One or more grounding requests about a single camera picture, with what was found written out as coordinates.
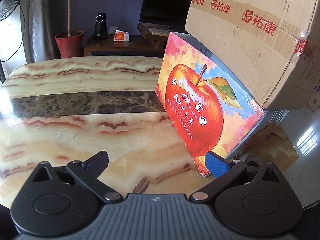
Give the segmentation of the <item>brown cardboard shipping box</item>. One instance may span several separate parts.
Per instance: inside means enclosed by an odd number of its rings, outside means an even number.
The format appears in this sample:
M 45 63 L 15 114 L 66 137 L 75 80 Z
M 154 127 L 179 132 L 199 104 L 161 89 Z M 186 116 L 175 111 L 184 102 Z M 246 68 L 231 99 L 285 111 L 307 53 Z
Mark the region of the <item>brown cardboard shipping box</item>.
M 192 0 L 186 31 L 265 109 L 301 109 L 319 83 L 319 0 Z

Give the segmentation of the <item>apple printed cardboard box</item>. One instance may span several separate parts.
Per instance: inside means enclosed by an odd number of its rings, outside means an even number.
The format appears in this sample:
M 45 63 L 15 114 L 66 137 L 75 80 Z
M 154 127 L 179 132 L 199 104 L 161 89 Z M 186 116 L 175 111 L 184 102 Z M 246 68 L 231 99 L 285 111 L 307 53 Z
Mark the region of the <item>apple printed cardboard box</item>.
M 225 64 L 185 33 L 168 36 L 156 95 L 203 177 L 210 175 L 207 152 L 232 159 L 287 115 L 260 107 Z

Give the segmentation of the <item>potted green tree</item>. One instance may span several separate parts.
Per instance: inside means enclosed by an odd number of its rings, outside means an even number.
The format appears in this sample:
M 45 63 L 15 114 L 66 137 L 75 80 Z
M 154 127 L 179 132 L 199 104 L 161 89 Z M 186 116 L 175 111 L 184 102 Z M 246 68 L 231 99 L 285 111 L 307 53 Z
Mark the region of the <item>potted green tree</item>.
M 83 55 L 86 22 L 90 20 L 92 0 L 49 0 L 54 40 L 61 58 Z

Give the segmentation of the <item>black speaker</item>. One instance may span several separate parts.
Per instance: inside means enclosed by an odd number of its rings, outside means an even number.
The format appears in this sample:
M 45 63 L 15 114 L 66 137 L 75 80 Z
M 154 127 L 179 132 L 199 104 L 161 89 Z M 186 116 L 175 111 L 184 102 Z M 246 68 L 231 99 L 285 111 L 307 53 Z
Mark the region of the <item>black speaker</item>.
M 95 18 L 94 38 L 96 40 L 104 40 L 107 38 L 107 20 L 105 12 L 99 12 Z

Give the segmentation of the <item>small orange white carton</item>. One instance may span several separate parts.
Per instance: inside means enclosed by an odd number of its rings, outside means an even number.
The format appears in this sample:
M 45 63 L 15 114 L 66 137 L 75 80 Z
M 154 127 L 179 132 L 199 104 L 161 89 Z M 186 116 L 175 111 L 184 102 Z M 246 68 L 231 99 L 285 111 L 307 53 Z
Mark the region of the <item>small orange white carton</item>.
M 130 35 L 127 31 L 116 30 L 114 33 L 114 42 L 129 42 Z

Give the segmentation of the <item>dark wooden tv cabinet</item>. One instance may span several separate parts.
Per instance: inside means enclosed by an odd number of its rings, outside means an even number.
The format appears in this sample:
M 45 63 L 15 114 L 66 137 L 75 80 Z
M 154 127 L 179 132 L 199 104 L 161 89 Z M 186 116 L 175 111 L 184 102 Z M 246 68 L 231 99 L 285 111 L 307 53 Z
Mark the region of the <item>dark wooden tv cabinet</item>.
M 91 36 L 84 48 L 84 56 L 146 56 L 160 57 L 164 55 L 169 33 L 185 33 L 184 29 L 151 24 L 139 23 L 137 29 L 140 35 L 130 35 L 128 42 L 114 40 L 110 34 L 104 40 L 96 40 Z

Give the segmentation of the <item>grey curtain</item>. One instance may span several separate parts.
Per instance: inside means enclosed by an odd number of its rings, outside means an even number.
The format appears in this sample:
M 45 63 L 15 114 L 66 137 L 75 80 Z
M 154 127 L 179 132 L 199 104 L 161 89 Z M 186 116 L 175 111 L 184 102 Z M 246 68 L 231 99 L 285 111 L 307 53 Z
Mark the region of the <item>grey curtain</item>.
M 49 0 L 21 0 L 21 3 L 21 14 L 25 16 L 23 46 L 27 63 L 54 59 L 55 41 Z

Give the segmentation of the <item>black television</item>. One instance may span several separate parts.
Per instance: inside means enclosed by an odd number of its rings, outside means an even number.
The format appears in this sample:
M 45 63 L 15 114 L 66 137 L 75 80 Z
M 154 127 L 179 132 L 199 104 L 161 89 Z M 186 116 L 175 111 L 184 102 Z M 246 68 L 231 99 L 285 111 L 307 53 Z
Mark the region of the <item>black television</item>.
M 183 30 L 191 0 L 143 0 L 140 23 L 150 23 Z

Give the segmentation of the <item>black standing fan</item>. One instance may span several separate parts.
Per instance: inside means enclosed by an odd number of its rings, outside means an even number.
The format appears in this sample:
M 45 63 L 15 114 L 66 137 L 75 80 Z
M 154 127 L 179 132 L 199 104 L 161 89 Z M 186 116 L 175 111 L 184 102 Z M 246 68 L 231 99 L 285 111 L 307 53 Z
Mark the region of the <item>black standing fan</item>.
M 9 18 L 12 13 L 16 10 L 17 7 L 21 7 L 21 0 L 1 0 L 1 22 L 4 22 L 7 18 Z M 6 76 L 3 70 L 2 63 L 9 61 L 21 48 L 24 40 L 24 32 L 25 32 L 25 15 L 22 10 L 22 17 L 23 17 L 23 29 L 21 34 L 21 42 L 17 50 L 6 60 L 1 60 L 1 83 L 4 83 L 6 80 Z

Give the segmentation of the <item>white wall socket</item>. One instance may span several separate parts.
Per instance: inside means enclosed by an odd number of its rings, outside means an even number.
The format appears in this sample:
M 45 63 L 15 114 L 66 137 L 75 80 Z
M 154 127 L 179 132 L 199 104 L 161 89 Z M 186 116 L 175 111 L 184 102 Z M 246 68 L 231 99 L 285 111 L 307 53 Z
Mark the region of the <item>white wall socket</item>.
M 114 34 L 117 30 L 118 30 L 118 27 L 111 26 L 111 27 L 109 27 L 108 33 L 111 35 L 111 34 Z

